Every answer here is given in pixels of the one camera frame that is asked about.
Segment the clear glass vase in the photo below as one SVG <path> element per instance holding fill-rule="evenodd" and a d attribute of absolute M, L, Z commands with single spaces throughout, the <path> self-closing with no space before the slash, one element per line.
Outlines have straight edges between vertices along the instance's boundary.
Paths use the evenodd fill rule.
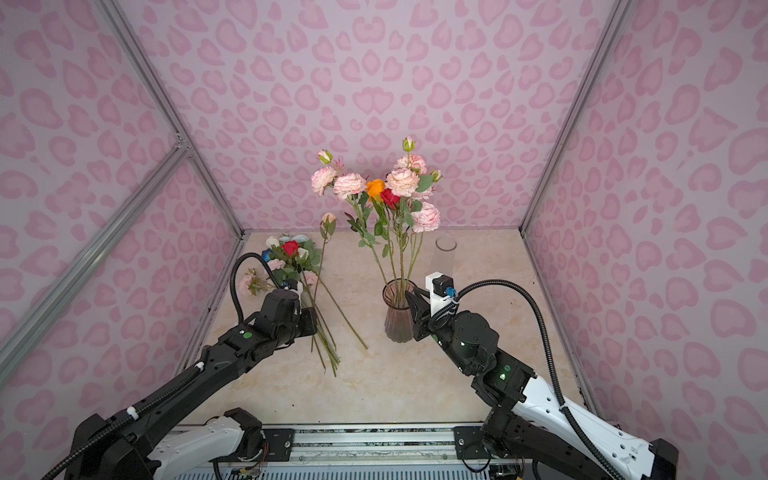
<path fill-rule="evenodd" d="M 384 319 L 384 332 L 393 342 L 405 343 L 413 338 L 413 318 L 408 308 L 408 301 L 404 292 L 412 292 L 415 284 L 411 281 L 404 289 L 403 279 L 392 280 L 386 284 L 382 291 L 382 298 L 387 305 L 386 318 Z"/>

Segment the beige tabletop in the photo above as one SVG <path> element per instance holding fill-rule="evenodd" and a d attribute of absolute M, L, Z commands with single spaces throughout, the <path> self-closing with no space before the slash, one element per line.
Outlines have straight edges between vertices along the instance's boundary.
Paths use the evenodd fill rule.
<path fill-rule="evenodd" d="M 260 253 L 271 234 L 251 234 L 243 252 Z M 523 286 L 535 298 L 548 327 L 563 393 L 581 403 L 571 366 L 520 233 L 427 233 L 412 276 L 421 287 L 435 239 L 442 235 L 450 235 L 458 244 L 453 275 L 457 289 L 478 280 L 502 278 Z M 319 234 L 310 236 L 322 242 Z M 338 377 L 334 378 L 330 368 L 323 371 L 317 351 L 310 352 L 310 339 L 298 339 L 289 349 L 275 352 L 251 372 L 216 392 L 184 423 L 202 423 L 234 407 L 244 408 L 265 423 L 477 422 L 485 418 L 490 408 L 470 387 L 472 378 L 462 375 L 433 340 L 395 343 L 387 338 L 381 274 L 370 250 L 359 248 L 358 240 L 357 233 L 339 229 L 326 246 L 322 275 L 368 349 L 355 338 L 321 287 L 318 307 L 336 338 L 342 359 Z M 248 260 L 240 268 L 240 275 L 257 264 L 256 260 Z M 240 300 L 246 316 L 260 308 L 263 295 Z M 521 296 L 504 287 L 489 286 L 468 294 L 462 299 L 461 309 L 483 315 L 499 333 L 499 348 L 549 380 L 536 320 Z M 227 293 L 206 344 L 215 343 L 236 322 L 237 315 Z"/>

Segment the pink leopard print wall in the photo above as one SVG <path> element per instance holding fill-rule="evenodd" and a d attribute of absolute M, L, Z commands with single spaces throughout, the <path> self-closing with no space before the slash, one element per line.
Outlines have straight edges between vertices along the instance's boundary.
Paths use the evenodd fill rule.
<path fill-rule="evenodd" d="M 88 0 L 0 5 L 0 346 L 172 138 Z"/>
<path fill-rule="evenodd" d="M 0 477 L 40 478 L 82 420 L 168 381 L 232 246 L 182 164 L 0 392 Z"/>
<path fill-rule="evenodd" d="M 311 227 L 328 147 L 370 179 L 401 140 L 444 225 L 516 226 L 612 0 L 121 3 L 246 227 Z"/>
<path fill-rule="evenodd" d="M 768 2 L 640 2 L 531 239 L 608 416 L 768 475 Z"/>

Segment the flower stem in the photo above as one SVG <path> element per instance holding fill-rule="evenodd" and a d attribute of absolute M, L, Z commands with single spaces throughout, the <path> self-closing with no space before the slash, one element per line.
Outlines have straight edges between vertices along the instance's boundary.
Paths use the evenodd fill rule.
<path fill-rule="evenodd" d="M 339 304 L 336 302 L 336 299 L 335 299 L 335 298 L 333 298 L 333 294 L 331 294 L 331 291 L 330 291 L 330 290 L 328 290 L 328 286 L 326 285 L 326 283 L 325 283 L 325 282 L 323 282 L 323 279 L 322 279 L 322 278 L 320 278 L 319 276 L 317 277 L 317 281 L 319 281 L 320 283 L 322 283 L 322 284 L 323 284 L 323 288 L 324 288 L 324 289 L 326 289 L 326 292 L 328 293 L 328 296 L 329 296 L 329 297 L 331 297 L 331 300 L 333 300 L 333 304 L 334 304 L 334 305 L 336 305 L 336 308 L 337 308 L 337 309 L 339 309 L 339 312 L 341 313 L 341 316 L 342 316 L 342 317 L 344 317 L 344 321 L 346 321 L 346 324 L 347 324 L 347 325 L 349 325 L 349 328 L 350 328 L 350 329 L 352 329 L 352 331 L 353 331 L 353 333 L 355 333 L 355 336 L 357 337 L 357 339 L 360 341 L 360 343 L 362 343 L 362 346 L 364 346 L 364 347 L 366 348 L 366 350 L 367 350 L 367 349 L 368 349 L 368 346 L 367 346 L 367 345 L 366 345 L 366 343 L 365 343 L 365 342 L 362 340 L 362 338 L 360 337 L 360 335 L 357 333 L 357 330 L 355 330 L 355 327 L 353 327 L 353 326 L 352 326 L 352 324 L 349 322 L 349 320 L 346 318 L 346 315 L 344 315 L 344 311 L 343 311 L 343 310 L 341 310 L 341 307 L 340 307 L 340 306 L 339 306 Z"/>

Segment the wire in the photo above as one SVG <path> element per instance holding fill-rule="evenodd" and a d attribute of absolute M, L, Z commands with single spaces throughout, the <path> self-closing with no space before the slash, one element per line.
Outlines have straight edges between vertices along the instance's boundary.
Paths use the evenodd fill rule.
<path fill-rule="evenodd" d="M 571 426 L 571 428 L 576 433 L 576 436 L 581 440 L 582 443 L 584 443 L 584 446 L 587 447 L 587 450 L 592 454 L 592 456 L 595 457 L 595 459 L 600 463 L 600 465 L 603 467 L 603 469 L 612 477 L 615 478 L 615 480 L 625 480 L 624 476 L 614 467 L 607 458 L 598 450 L 598 447 L 594 446 L 594 443 L 587 437 L 587 434 L 584 433 L 584 430 L 581 429 L 579 424 L 576 422 L 576 419 L 574 418 L 573 414 L 571 413 L 571 410 L 565 405 L 565 398 L 563 397 L 563 392 L 560 390 L 560 380 L 558 379 L 558 372 L 556 368 L 554 367 L 554 358 L 552 357 L 552 347 L 549 344 L 549 335 L 547 334 L 547 326 L 544 323 L 544 317 L 541 315 L 541 311 L 538 308 L 538 305 L 536 303 L 536 300 L 533 299 L 530 293 L 523 287 L 519 286 L 517 283 L 510 282 L 509 280 L 483 280 L 480 282 L 472 283 L 471 285 L 468 285 L 462 289 L 459 293 L 455 296 L 456 304 L 452 303 L 451 305 L 447 305 L 440 309 L 435 315 L 439 318 L 440 313 L 445 310 L 450 310 L 449 307 L 452 305 L 456 305 L 455 310 L 458 310 L 458 301 L 467 293 L 476 290 L 478 288 L 481 288 L 483 286 L 489 286 L 489 285 L 499 285 L 499 286 L 506 286 L 507 288 L 511 288 L 517 293 L 520 293 L 523 298 L 528 302 L 528 304 L 533 309 L 533 313 L 536 316 L 536 322 L 538 323 L 538 330 L 541 333 L 541 342 L 544 344 L 544 356 L 547 360 L 547 369 L 549 370 L 549 378 L 552 381 L 552 389 L 554 390 L 554 396 L 558 399 L 558 403 L 560 404 L 560 411 L 563 413 L 565 418 L 568 420 L 568 424 Z M 438 328 L 442 328 L 450 319 L 446 319 L 442 322 L 442 325 Z"/>
<path fill-rule="evenodd" d="M 203 353 L 200 356 L 200 361 L 203 364 L 207 360 L 208 360 L 208 348 L 203 349 Z M 181 391 L 184 387 L 189 385 L 189 383 L 200 373 L 200 371 L 201 370 L 199 370 L 198 368 L 192 368 L 192 370 L 190 370 L 188 374 L 186 374 L 184 377 L 181 378 L 179 383 L 170 387 L 162 395 L 158 396 L 155 400 L 148 403 L 144 403 L 143 405 L 141 405 L 141 403 L 144 400 L 141 400 L 141 402 L 133 404 L 133 407 L 136 409 L 137 418 L 141 417 L 144 413 L 154 409 L 156 406 L 160 405 L 162 402 L 165 402 L 170 397 L 179 393 L 179 391 Z M 91 439 L 89 439 L 85 443 L 85 445 L 81 446 L 79 449 L 75 450 L 74 452 L 64 457 L 64 459 L 61 460 L 58 464 L 56 464 L 56 466 L 52 468 L 50 472 L 46 473 L 43 476 L 42 480 L 53 480 L 58 476 L 58 474 L 62 473 L 69 465 L 71 465 L 72 462 L 80 458 L 89 449 L 93 448 L 94 445 L 98 444 L 102 440 L 106 439 L 108 436 L 114 434 L 117 430 L 122 429 L 123 427 L 125 427 L 126 425 L 128 425 L 133 421 L 134 421 L 133 417 L 126 415 L 123 419 L 116 420 L 115 422 L 110 423 L 98 434 L 91 437 Z"/>
<path fill-rule="evenodd" d="M 538 460 L 534 460 L 533 463 L 531 463 L 531 470 L 533 471 L 533 478 L 541 480 L 541 476 L 538 474 Z"/>
<path fill-rule="evenodd" d="M 266 263 L 266 260 L 261 257 L 261 255 L 258 253 L 249 252 L 238 258 L 235 261 L 235 264 L 232 266 L 232 273 L 230 274 L 230 295 L 232 296 L 232 303 L 235 304 L 238 323 L 243 322 L 243 308 L 240 306 L 240 301 L 237 299 L 237 269 L 240 268 L 242 262 L 248 260 L 249 258 L 257 258 L 261 262 L 262 266 L 266 269 L 266 273 L 270 276 L 270 280 L 272 280 L 272 283 L 274 283 L 275 287 L 280 288 L 280 285 L 277 284 L 275 274 L 272 273 L 272 269 L 270 269 L 270 266 Z"/>
<path fill-rule="evenodd" d="M 462 452 L 464 452 L 466 449 L 468 449 L 469 447 L 471 447 L 473 445 L 480 445 L 483 448 L 483 450 L 485 450 L 485 446 L 481 442 L 472 442 L 472 443 L 468 443 L 467 445 L 465 445 L 465 447 L 462 449 Z M 491 464 L 491 458 L 492 458 L 491 454 L 488 453 L 488 450 L 485 450 L 485 453 L 488 454 L 488 460 L 485 462 L 485 465 L 483 465 L 483 467 L 480 468 L 480 469 L 470 467 L 469 465 L 467 465 L 466 460 L 464 460 L 463 458 L 462 458 L 462 463 L 467 468 L 467 470 L 469 470 L 472 473 L 484 472 L 485 469 L 488 467 L 488 465 Z"/>

